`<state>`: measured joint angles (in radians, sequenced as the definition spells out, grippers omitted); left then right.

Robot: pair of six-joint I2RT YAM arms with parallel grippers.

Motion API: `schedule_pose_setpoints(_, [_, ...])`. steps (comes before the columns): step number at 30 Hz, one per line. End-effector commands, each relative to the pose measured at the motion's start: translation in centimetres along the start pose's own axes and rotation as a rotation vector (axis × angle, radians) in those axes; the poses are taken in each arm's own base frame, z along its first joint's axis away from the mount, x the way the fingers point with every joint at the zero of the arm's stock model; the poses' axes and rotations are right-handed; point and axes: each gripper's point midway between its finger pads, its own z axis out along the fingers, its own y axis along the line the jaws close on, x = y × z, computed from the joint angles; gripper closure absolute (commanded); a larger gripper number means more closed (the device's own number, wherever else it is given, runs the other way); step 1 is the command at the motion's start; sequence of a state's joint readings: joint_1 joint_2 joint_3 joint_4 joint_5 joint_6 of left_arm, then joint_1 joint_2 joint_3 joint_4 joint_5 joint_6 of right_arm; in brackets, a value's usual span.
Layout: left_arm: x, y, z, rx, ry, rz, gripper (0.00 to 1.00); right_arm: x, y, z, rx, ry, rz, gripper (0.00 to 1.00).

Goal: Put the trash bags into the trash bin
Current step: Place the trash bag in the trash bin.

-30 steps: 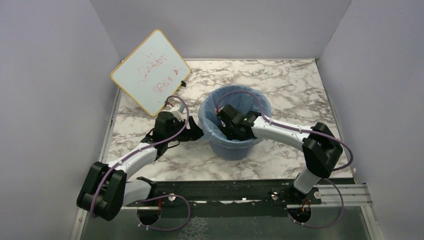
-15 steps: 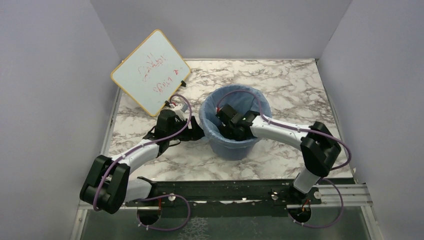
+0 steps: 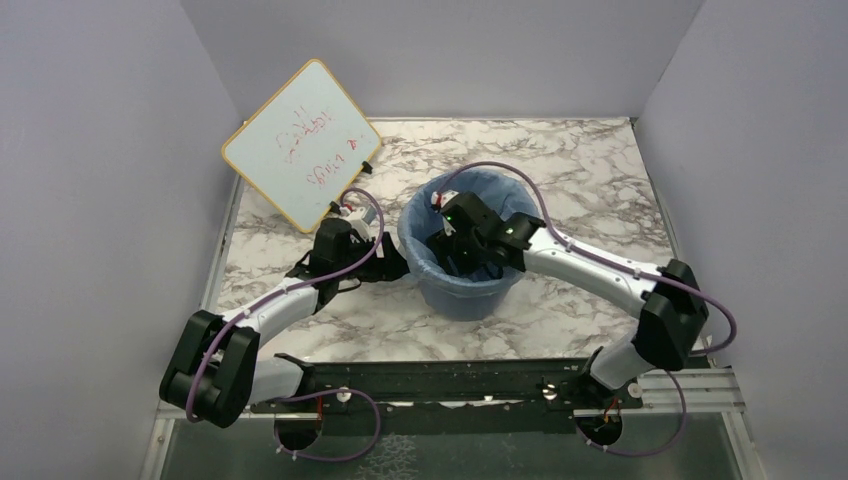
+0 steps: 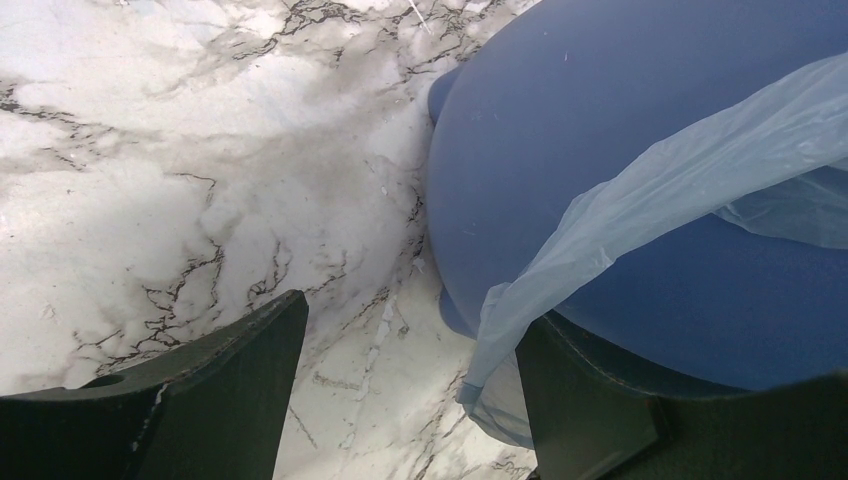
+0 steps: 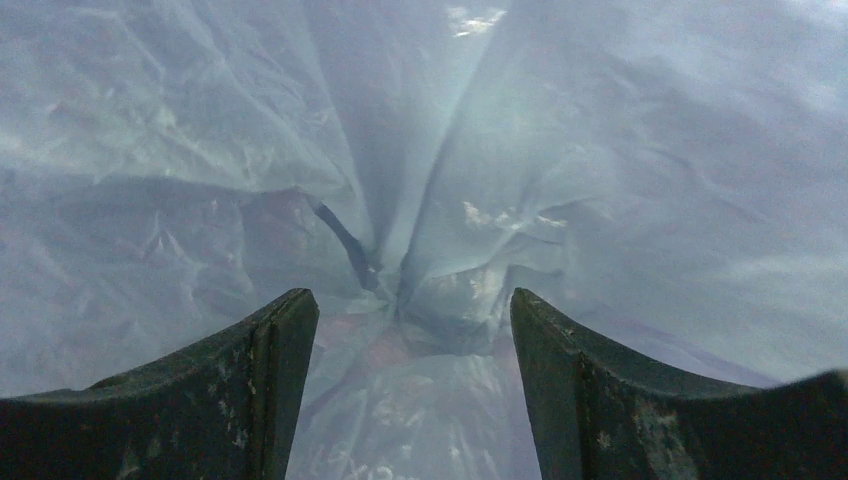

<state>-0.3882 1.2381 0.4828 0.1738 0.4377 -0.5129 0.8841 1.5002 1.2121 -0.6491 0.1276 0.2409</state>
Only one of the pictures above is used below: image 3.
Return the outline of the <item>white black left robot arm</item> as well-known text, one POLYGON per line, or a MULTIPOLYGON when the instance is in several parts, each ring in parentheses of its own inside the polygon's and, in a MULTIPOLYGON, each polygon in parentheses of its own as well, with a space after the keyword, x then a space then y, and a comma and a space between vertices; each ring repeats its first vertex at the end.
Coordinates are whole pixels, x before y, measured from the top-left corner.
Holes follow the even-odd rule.
POLYGON ((260 361, 262 346, 326 307, 343 282, 391 282, 409 267, 389 232, 355 220, 321 222, 313 246, 284 279, 252 302, 216 314, 198 310, 186 322, 160 382, 161 401, 192 422, 232 425, 251 404, 278 398, 298 411, 313 401, 305 364, 283 356, 260 361))

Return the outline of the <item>light blue trash bag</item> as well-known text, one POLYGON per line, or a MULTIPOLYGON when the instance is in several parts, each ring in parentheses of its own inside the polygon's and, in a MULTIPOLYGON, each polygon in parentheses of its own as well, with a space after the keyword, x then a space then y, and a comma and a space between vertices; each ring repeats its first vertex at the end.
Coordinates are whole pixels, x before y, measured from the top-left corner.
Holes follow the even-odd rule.
POLYGON ((503 220, 516 212, 537 217, 538 208, 521 182, 496 170, 471 168, 456 176, 446 173, 430 180, 415 192, 400 214, 399 240, 410 272, 429 302, 439 308, 461 300, 495 306, 523 278, 521 272, 506 269, 499 280, 482 271, 468 278, 452 276, 438 265, 436 255, 426 245, 426 239, 443 228, 441 217, 431 207, 432 194, 445 190, 475 193, 503 220))

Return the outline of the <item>blue plastic trash bin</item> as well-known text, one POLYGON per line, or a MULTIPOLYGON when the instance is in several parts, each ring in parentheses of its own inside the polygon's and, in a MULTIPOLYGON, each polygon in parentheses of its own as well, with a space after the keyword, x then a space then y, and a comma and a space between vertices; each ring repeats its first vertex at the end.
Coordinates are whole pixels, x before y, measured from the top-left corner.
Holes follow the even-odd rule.
POLYGON ((470 281, 451 277, 451 282, 418 281, 424 302, 451 320, 476 321, 492 315, 503 303, 516 279, 470 281))

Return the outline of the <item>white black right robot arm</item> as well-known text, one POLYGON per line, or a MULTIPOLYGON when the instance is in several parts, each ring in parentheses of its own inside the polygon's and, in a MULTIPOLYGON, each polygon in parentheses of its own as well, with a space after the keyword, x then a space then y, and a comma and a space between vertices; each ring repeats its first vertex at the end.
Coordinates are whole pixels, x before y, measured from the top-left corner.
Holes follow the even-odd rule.
POLYGON ((600 407, 618 389, 651 370, 685 368, 707 316, 691 268, 636 262, 549 229, 540 218, 515 212, 502 219, 472 192, 435 193, 443 221, 428 247, 449 274, 479 270, 493 278, 508 270, 563 280, 600 296, 636 319, 635 330, 598 349, 577 380, 579 398, 600 407))

